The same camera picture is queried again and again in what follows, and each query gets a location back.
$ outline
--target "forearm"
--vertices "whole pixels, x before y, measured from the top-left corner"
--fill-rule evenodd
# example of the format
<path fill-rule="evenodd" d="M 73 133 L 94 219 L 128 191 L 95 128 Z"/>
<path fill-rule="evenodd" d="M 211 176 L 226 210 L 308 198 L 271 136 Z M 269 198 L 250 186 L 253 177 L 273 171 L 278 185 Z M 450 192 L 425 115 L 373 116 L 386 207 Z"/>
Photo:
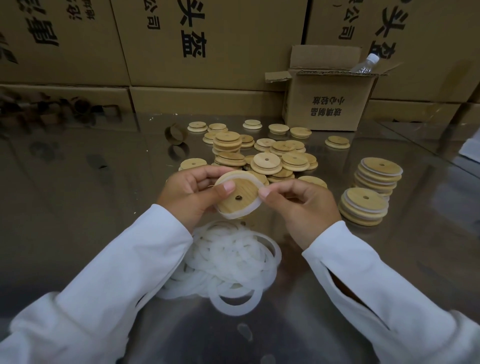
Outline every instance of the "forearm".
<path fill-rule="evenodd" d="M 12 335 L 0 343 L 0 358 L 8 355 L 5 359 L 13 363 L 114 362 L 123 355 L 136 314 L 191 243 L 183 225 L 152 205 L 61 293 L 42 297 L 12 321 Z"/>
<path fill-rule="evenodd" d="M 458 336 L 462 318 L 440 309 L 393 271 L 344 222 L 322 233 L 303 256 L 333 303 L 372 342 L 382 361 L 427 361 Z M 340 283 L 335 285 L 332 277 Z"/>

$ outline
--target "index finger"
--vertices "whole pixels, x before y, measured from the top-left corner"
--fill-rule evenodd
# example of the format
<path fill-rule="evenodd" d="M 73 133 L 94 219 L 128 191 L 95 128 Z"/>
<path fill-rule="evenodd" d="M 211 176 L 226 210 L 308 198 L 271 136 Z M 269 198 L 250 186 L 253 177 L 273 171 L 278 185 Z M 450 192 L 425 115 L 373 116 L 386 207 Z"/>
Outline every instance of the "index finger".
<path fill-rule="evenodd" d="M 279 194 L 293 194 L 305 202 L 312 198 L 316 193 L 319 192 L 319 189 L 323 187 L 293 178 L 288 181 L 272 183 L 266 188 Z"/>
<path fill-rule="evenodd" d="M 206 165 L 206 166 L 200 166 L 195 168 L 188 168 L 187 170 L 182 170 L 178 172 L 178 175 L 193 176 L 198 183 L 203 180 L 206 180 L 207 178 L 218 178 L 232 170 L 234 169 L 230 167 Z"/>

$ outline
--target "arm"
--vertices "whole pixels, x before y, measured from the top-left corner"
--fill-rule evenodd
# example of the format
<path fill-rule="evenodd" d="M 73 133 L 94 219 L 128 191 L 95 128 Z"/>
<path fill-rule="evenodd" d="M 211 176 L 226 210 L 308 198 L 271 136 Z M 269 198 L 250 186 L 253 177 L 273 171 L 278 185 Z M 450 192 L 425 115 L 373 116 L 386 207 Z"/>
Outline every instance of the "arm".
<path fill-rule="evenodd" d="M 471 363 L 480 359 L 480 327 L 446 312 L 381 261 L 341 221 L 332 194 L 304 181 L 261 191 L 328 296 L 372 343 L 382 363 Z M 280 193 L 296 195 L 303 205 Z"/>
<path fill-rule="evenodd" d="M 13 319 L 11 335 L 0 343 L 0 362 L 114 363 L 121 358 L 137 313 L 190 247 L 189 231 L 209 206 L 235 188 L 226 182 L 206 189 L 230 170 L 208 166 L 173 175 L 158 205 L 108 244 L 62 292 L 46 294 Z"/>

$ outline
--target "clear plastic water bottle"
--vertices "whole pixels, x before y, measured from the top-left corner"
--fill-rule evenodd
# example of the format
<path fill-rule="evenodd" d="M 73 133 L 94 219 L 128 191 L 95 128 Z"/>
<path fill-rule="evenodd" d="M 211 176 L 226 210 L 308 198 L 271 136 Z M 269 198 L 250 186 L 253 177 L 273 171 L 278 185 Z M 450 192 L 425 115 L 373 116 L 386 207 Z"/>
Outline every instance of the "clear plastic water bottle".
<path fill-rule="evenodd" d="M 374 53 L 370 53 L 367 56 L 367 59 L 363 61 L 362 63 L 357 64 L 355 67 L 353 67 L 350 72 L 352 73 L 370 73 L 372 72 L 372 69 L 375 67 L 377 62 L 379 61 L 380 57 L 378 57 Z"/>

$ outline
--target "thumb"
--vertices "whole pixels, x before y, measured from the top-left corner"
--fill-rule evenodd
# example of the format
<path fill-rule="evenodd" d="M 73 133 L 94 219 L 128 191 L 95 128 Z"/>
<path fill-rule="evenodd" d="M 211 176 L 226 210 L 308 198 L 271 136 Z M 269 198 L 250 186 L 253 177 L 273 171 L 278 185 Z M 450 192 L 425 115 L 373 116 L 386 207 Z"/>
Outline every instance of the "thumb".
<path fill-rule="evenodd" d="M 260 196 L 260 199 L 263 200 L 263 202 L 265 202 L 276 212 L 280 213 L 284 218 L 291 210 L 292 205 L 294 205 L 293 202 L 288 201 L 281 194 L 275 191 L 270 191 L 268 188 L 259 189 L 258 195 Z"/>
<path fill-rule="evenodd" d="M 207 188 L 204 191 L 197 193 L 197 201 L 200 204 L 202 210 L 207 209 L 209 206 L 217 204 L 218 202 L 225 200 L 235 190 L 235 182 L 232 180 Z"/>

